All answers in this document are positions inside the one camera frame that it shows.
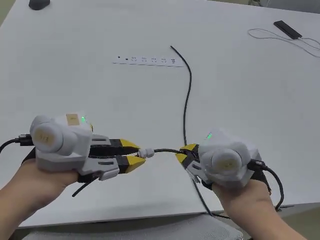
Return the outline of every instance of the orange sticker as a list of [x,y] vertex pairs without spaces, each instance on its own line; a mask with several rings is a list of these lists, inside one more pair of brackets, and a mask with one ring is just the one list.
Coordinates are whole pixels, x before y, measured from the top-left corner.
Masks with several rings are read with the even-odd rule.
[[78,126],[80,125],[78,114],[66,114],[66,121],[69,126]]
[[55,141],[55,136],[49,132],[45,132],[42,129],[37,129],[33,138],[35,141],[51,147]]

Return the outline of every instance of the power strip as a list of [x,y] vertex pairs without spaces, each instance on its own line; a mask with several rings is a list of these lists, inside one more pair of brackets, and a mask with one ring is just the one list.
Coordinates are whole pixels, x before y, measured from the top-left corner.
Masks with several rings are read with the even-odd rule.
[[114,64],[130,65],[148,65],[148,66],[166,66],[166,67],[183,67],[184,63],[176,57],[146,57],[146,56],[117,56],[113,61]]

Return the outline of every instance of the white charging cable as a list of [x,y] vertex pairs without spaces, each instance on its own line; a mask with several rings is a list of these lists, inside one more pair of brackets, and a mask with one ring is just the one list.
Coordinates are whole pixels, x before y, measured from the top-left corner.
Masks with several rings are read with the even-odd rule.
[[[263,33],[267,33],[271,36],[257,36],[256,34],[254,34],[254,32],[263,32]],[[298,39],[291,39],[291,38],[287,38],[284,36],[280,36],[272,31],[266,30],[266,29],[262,29],[262,28],[252,28],[249,29],[247,32],[251,37],[255,38],[255,39],[277,39],[277,40],[281,40],[284,42],[287,42],[291,45],[294,45],[302,50],[304,50],[305,52],[307,52],[308,54],[310,54],[311,56],[314,56],[316,58],[320,58],[320,56],[313,54],[312,52],[308,51],[307,49],[305,49],[304,47],[296,44],[295,42],[301,42],[306,44],[307,46],[311,47],[312,49],[316,50],[316,51],[320,51],[320,42],[318,42],[317,40],[314,40],[312,38],[309,37],[301,37]],[[318,46],[314,46],[308,42],[306,42],[306,40],[312,41],[314,43],[316,43]]]

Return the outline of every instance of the white tabletop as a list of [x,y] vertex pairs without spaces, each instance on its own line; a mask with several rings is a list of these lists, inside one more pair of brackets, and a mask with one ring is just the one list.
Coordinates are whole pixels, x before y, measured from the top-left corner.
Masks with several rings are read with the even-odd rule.
[[[185,67],[112,64],[118,55],[176,56],[193,84],[187,139],[222,127],[254,142],[280,176],[284,204],[320,202],[320,60],[251,28],[279,31],[284,20],[320,40],[320,15],[204,1],[54,0],[32,11],[17,0],[0,28],[0,142],[27,133],[38,114],[85,110],[97,134],[143,148],[183,145]],[[0,187],[29,148],[0,156]],[[272,199],[280,197],[276,182]],[[162,153],[127,175],[91,184],[76,198],[70,186],[22,226],[120,220],[204,212],[188,174]],[[217,197],[201,186],[211,210]]]

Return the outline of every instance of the smartphone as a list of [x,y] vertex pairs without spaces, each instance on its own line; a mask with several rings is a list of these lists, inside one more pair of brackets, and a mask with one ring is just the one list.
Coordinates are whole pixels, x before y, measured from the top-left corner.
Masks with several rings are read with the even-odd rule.
[[294,30],[292,27],[290,27],[288,24],[286,24],[284,21],[275,21],[273,23],[278,29],[280,29],[282,32],[287,34],[290,38],[293,40],[299,39],[302,37],[300,33],[298,33],[296,30]]

